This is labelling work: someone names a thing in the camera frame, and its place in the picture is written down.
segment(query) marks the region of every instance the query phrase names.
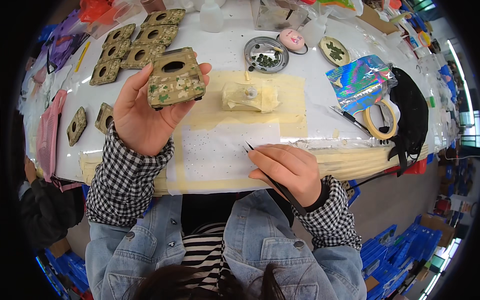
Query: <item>floor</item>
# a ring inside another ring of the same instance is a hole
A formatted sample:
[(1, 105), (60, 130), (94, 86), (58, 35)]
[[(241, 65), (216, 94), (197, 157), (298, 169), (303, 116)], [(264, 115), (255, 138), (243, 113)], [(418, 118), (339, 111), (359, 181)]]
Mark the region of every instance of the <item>floor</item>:
[[(424, 174), (405, 174), (397, 178), (387, 175), (365, 183), (360, 187), (361, 194), (351, 205), (355, 216), (355, 228), (362, 236), (362, 242), (376, 236), (392, 224), (397, 224), (397, 234), (402, 233), (415, 217), (433, 209), (440, 187), (436, 161), (427, 166)], [(70, 228), (67, 240), (72, 250), (85, 258), (85, 248), (90, 241), (89, 225), (86, 217)], [(310, 234), (298, 220), (293, 224), (295, 234), (307, 241), (312, 249)]]

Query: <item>pink mesh bag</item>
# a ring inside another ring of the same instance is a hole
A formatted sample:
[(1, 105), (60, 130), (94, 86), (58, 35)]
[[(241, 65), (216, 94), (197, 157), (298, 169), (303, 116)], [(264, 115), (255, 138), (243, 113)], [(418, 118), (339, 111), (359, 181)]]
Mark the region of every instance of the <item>pink mesh bag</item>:
[(67, 91), (59, 90), (57, 92), (50, 106), (40, 117), (40, 123), (36, 131), (36, 158), (43, 170), (44, 179), (46, 182), (52, 182), (62, 192), (81, 186), (80, 183), (62, 186), (54, 175), (57, 151), (57, 129), (66, 98)]

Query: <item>black jacket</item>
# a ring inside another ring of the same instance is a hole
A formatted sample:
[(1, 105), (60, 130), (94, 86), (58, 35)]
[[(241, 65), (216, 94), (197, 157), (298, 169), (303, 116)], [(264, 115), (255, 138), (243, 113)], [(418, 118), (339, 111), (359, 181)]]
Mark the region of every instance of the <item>black jacket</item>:
[(43, 249), (63, 239), (67, 229), (82, 220), (82, 189), (61, 192), (52, 183), (40, 179), (31, 186), (20, 200), (20, 212), (32, 246)]

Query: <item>striped shirt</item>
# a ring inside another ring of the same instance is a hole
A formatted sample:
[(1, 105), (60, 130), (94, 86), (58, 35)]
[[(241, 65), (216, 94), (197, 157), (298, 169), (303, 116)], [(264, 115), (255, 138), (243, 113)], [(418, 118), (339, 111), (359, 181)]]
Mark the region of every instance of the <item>striped shirt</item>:
[(186, 253), (182, 265), (199, 268), (194, 278), (187, 280), (187, 288), (203, 288), (218, 292), (218, 284), (231, 274), (223, 250), (223, 231), (226, 223), (212, 223), (200, 226), (191, 235), (183, 237)]

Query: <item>person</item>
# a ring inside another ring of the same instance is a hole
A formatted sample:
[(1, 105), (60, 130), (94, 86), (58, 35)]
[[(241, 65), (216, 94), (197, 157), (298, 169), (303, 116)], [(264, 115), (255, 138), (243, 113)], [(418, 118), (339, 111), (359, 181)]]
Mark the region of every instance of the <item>person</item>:
[(27, 180), (19, 188), (20, 216), (32, 247), (43, 249), (63, 239), (84, 217), (82, 189), (62, 192), (36, 176), (34, 163), (25, 156)]
[[(208, 84), (211, 65), (199, 66)], [(150, 108), (151, 72), (149, 64), (122, 87), (87, 196), (85, 261), (94, 298), (366, 299), (361, 237), (346, 192), (333, 177), (320, 178), (315, 156), (306, 151), (257, 147), (248, 152), (258, 167), (249, 177), (278, 192), (268, 174), (306, 208), (306, 216), (292, 206), (290, 212), (313, 235), (313, 251), (266, 190), (234, 201), (226, 222), (213, 218), (183, 235), (182, 196), (162, 196), (145, 213), (153, 179), (173, 155), (170, 136), (195, 104)]]

